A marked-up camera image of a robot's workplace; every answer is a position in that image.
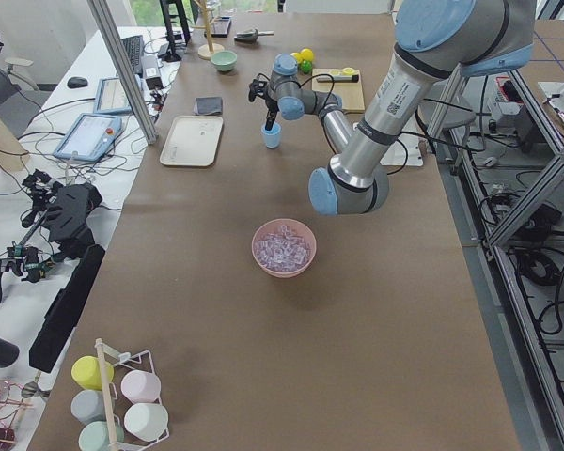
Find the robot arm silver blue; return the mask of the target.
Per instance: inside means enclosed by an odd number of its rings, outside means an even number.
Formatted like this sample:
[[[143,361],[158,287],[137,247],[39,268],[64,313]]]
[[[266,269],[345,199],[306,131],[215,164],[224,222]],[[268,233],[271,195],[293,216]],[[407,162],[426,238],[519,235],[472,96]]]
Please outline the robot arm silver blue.
[[[298,64],[279,54],[266,81],[255,79],[248,97],[268,108],[262,129],[277,117],[315,115],[335,155],[309,178],[309,199],[322,215],[378,209],[389,192],[381,160],[432,86],[454,70],[464,77],[524,66],[533,53],[533,1],[406,1],[399,8],[389,72],[357,125],[332,93],[303,88]]]

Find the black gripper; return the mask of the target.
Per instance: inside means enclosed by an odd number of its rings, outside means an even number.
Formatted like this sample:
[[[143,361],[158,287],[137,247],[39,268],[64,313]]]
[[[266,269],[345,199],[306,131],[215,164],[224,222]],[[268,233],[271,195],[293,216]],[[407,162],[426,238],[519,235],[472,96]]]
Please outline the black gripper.
[[[260,73],[258,74],[252,82],[249,84],[248,100],[250,102],[255,102],[256,99],[262,99],[269,109],[266,115],[266,121],[264,124],[264,130],[270,131],[275,124],[277,117],[277,110],[271,110],[272,98],[269,94],[270,79],[268,76]]]

